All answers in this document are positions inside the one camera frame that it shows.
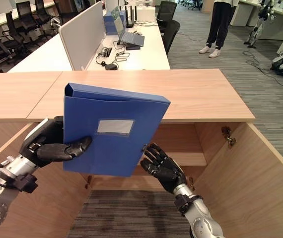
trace blue binder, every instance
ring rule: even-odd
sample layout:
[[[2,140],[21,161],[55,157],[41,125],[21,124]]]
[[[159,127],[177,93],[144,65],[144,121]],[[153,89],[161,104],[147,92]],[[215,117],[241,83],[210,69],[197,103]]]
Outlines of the blue binder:
[[[129,177],[170,105],[162,96],[69,83],[64,141],[91,136],[88,150],[64,162],[67,171]]]

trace white partition panel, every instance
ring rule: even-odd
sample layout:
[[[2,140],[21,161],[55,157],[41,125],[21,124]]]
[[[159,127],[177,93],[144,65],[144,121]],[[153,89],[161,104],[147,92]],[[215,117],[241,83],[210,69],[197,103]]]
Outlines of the white partition panel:
[[[105,38],[102,3],[99,1],[59,28],[72,70],[86,69]]]

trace binder label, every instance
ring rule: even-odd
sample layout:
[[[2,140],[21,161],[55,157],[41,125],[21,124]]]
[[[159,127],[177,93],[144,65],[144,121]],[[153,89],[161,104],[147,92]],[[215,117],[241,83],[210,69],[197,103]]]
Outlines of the binder label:
[[[129,135],[133,124],[134,120],[100,120],[98,122],[97,133]]]

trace laptop screen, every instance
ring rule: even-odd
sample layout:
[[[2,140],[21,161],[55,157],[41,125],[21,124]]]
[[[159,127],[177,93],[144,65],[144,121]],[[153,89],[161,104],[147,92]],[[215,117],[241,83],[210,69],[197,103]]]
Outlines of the laptop screen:
[[[120,11],[118,10],[118,7],[115,7],[112,12],[112,17],[114,19],[114,24],[116,27],[116,31],[118,34],[118,37],[121,39],[123,33],[124,33],[124,27],[123,27],[123,23],[120,17]]]

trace cabinet door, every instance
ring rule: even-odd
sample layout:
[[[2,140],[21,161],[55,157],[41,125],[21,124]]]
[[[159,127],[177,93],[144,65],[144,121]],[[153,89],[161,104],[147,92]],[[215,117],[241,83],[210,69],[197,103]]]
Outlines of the cabinet door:
[[[283,157],[250,123],[233,132],[196,180],[226,238],[283,237]]]

